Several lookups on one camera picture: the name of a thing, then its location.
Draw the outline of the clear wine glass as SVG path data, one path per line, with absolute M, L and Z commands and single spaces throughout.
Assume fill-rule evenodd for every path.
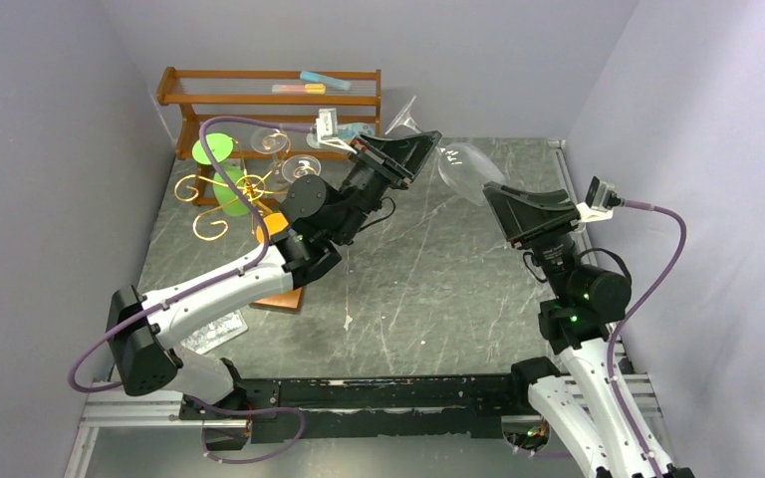
M 251 134 L 250 145 L 258 153 L 272 155 L 289 148 L 290 139 L 282 130 L 259 127 Z
M 310 154 L 296 154 L 283 160 L 279 167 L 282 181 L 278 191 L 287 191 L 294 182 L 306 176 L 319 175 L 321 169 L 320 161 Z
M 424 132 L 412 113 L 416 100 L 417 95 L 413 95 L 404 103 L 384 129 L 385 134 L 399 130 L 408 130 L 415 134 Z M 499 167 L 470 142 L 454 141 L 444 144 L 444 140 L 441 139 L 434 149 L 433 157 L 444 183 L 453 192 L 476 206 L 488 205 L 483 192 L 486 185 L 501 184 L 507 179 Z

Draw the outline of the orange plastic wine glass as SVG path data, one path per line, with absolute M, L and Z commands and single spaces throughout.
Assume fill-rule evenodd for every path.
M 280 233 L 289 227 L 288 220 L 280 212 L 273 212 L 271 214 L 264 215 L 262 217 L 262 222 L 268 231 L 269 237 L 273 237 L 275 234 Z M 262 244 L 265 238 L 264 229 L 255 223 L 253 232 L 257 242 Z

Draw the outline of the green plastic wine glass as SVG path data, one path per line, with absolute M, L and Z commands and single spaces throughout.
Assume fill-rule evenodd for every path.
M 222 166 L 225 173 L 236 182 L 237 188 L 242 190 L 244 186 L 239 183 L 239 180 L 244 176 L 241 163 L 231 158 L 232 153 L 236 149 L 237 141 L 222 132 L 209 133 L 206 138 L 215 159 Z M 200 140 L 195 142 L 192 148 L 192 155 L 198 164 L 211 165 Z M 249 209 L 226 185 L 223 177 L 218 172 L 214 173 L 213 180 L 217 182 L 217 185 L 213 185 L 213 193 L 224 213 L 231 217 L 244 216 L 249 213 Z

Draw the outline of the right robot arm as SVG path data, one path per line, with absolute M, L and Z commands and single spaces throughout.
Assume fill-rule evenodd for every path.
M 553 356 L 512 367 L 511 406 L 536 411 L 588 477 L 690 477 L 654 436 L 615 359 L 628 319 L 659 287 L 684 249 L 686 223 L 676 212 L 619 197 L 593 178 L 588 195 L 575 203 L 564 190 L 532 193 L 488 182 L 482 188 L 505 240 L 540 268 L 553 299 L 540 305 L 539 331 Z M 611 257 L 616 272 L 584 262 L 571 234 L 578 226 L 609 220 L 617 208 L 666 215 L 679 227 L 671 259 L 636 303 L 625 261 Z

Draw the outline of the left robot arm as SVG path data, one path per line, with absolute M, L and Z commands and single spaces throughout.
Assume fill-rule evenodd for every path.
M 115 292 L 108 340 L 124 392 L 166 389 L 195 396 L 221 418 L 237 415 L 245 391 L 227 359 L 200 355 L 182 341 L 202 327 L 260 299 L 291 292 L 324 277 L 342 259 L 391 189 L 407 189 L 442 135 L 355 137 L 354 166 L 335 188 L 318 175 L 294 180 L 280 204 L 289 225 L 258 251 L 192 280 L 145 294 Z

